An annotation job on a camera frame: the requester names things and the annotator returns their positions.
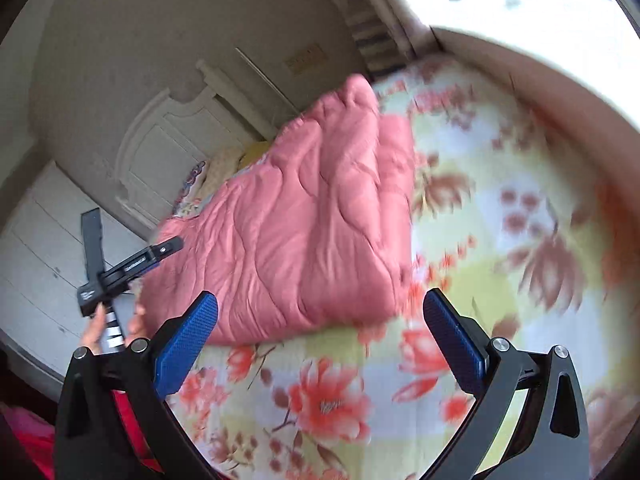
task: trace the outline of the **wall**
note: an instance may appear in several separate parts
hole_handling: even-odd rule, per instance
[[[29,88],[54,0],[28,0],[0,44],[0,186],[34,146]]]
[[[546,64],[491,41],[434,27],[445,50],[479,66],[540,106],[609,173],[636,218],[640,218],[639,132],[580,83]]]
[[[327,63],[291,75],[283,60],[314,42]],[[223,68],[268,120],[289,117],[235,46],[299,108],[364,70],[330,0],[57,0],[31,87],[34,130],[76,184],[146,236],[115,203],[110,179],[129,123],[159,91],[195,97],[204,87],[195,69],[202,58]]]

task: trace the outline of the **blue gripper pad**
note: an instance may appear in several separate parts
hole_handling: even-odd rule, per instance
[[[180,389],[217,322],[218,300],[203,291],[156,359],[154,388],[158,397],[164,399]]]
[[[422,302],[424,320],[449,364],[460,388],[468,394],[484,393],[484,359],[458,319],[447,298],[432,289]]]

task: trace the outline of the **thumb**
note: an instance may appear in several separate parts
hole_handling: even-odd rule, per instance
[[[96,355],[102,353],[100,348],[100,338],[102,332],[107,326],[107,313],[103,304],[99,303],[95,309],[95,316],[91,319],[84,329],[84,333],[80,338],[80,346],[86,346]]]

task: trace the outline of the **pink fabric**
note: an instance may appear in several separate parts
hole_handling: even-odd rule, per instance
[[[223,186],[197,218],[165,221],[184,248],[149,272],[150,330],[202,290],[220,308],[211,344],[278,340],[329,324],[383,322],[411,277],[414,141],[347,79],[289,123],[264,162]]]

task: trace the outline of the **headboard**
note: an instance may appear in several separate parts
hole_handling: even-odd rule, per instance
[[[116,199],[151,229],[169,215],[196,163],[220,148],[246,148],[277,133],[222,70],[203,60],[196,67],[204,90],[188,103],[172,99],[169,89],[161,91],[130,124],[118,150]]]

